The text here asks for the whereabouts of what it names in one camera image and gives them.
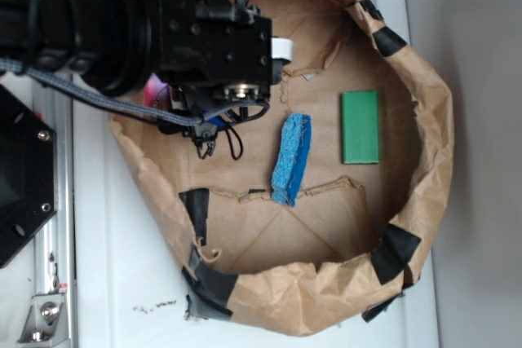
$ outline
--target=brown paper bag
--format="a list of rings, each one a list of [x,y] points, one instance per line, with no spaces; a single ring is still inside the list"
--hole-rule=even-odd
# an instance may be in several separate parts
[[[110,126],[193,289],[194,313],[303,336],[417,282],[449,194],[452,100],[370,0],[251,1],[295,51],[269,114],[237,128],[240,161],[223,145],[201,161],[189,139],[123,117]],[[378,92],[379,165],[341,162],[349,90]],[[291,112],[313,122],[295,208],[269,193]]]

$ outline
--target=green block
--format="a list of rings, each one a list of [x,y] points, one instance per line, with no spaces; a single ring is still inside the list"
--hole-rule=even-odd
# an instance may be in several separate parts
[[[379,163],[377,91],[343,93],[343,163]]]

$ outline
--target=bolt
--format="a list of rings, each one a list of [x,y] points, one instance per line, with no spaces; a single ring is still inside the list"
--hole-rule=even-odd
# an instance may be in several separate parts
[[[48,142],[51,139],[51,134],[46,130],[38,132],[38,140],[41,142]]]
[[[190,33],[192,33],[194,36],[199,36],[199,33],[201,33],[201,27],[199,24],[192,24],[190,27]]]
[[[49,320],[53,317],[56,317],[60,312],[60,308],[53,302],[48,302],[42,306],[40,309],[40,313],[42,314],[42,318],[45,320]]]
[[[33,341],[39,342],[43,340],[43,331],[42,330],[36,330],[33,332]]]
[[[176,33],[179,30],[179,23],[177,20],[169,22],[169,30],[171,33]]]

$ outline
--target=white surface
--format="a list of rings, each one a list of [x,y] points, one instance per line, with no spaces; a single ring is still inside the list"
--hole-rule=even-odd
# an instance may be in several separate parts
[[[381,9],[392,27],[406,36],[404,0]],[[75,105],[80,347],[438,346],[430,261],[421,282],[371,324],[355,317],[298,339],[215,320],[185,320],[187,286],[106,121],[104,114]],[[161,305],[168,302],[175,304]]]
[[[30,108],[32,85],[28,78],[8,74],[0,83]],[[20,338],[34,295],[34,241],[32,240],[11,263],[0,270],[0,348],[12,348]]]
[[[444,348],[522,341],[522,0],[408,0],[412,43],[455,100],[455,171],[434,248]]]

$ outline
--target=black electrical tape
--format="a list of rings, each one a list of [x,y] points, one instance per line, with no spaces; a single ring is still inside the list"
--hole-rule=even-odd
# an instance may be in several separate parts
[[[201,245],[206,245],[206,220],[209,215],[210,192],[208,189],[194,189],[180,193],[179,198],[185,204],[188,216],[194,226],[196,237],[201,237]]]
[[[239,275],[225,275],[214,271],[200,261],[195,249],[192,251],[189,265],[197,280],[193,279],[185,268],[182,273],[195,294],[190,297],[194,305],[194,315],[230,320],[232,312],[227,309],[227,304]]]
[[[392,299],[388,299],[387,301],[372,307],[371,309],[368,309],[364,313],[362,313],[362,319],[368,323],[371,322],[377,317],[379,314],[381,314],[383,311],[386,311],[388,307],[395,301],[398,297],[402,297],[403,294],[400,293],[399,295],[395,295]]]
[[[381,284],[389,283],[400,275],[420,243],[418,236],[388,224],[380,245],[372,253],[372,264]]]
[[[361,0],[359,3],[372,16],[372,18],[375,20],[384,20],[383,14],[381,14],[381,11],[377,10],[377,7],[374,5],[372,0]]]
[[[408,45],[408,42],[387,26],[374,33],[374,40],[383,57],[394,55]]]

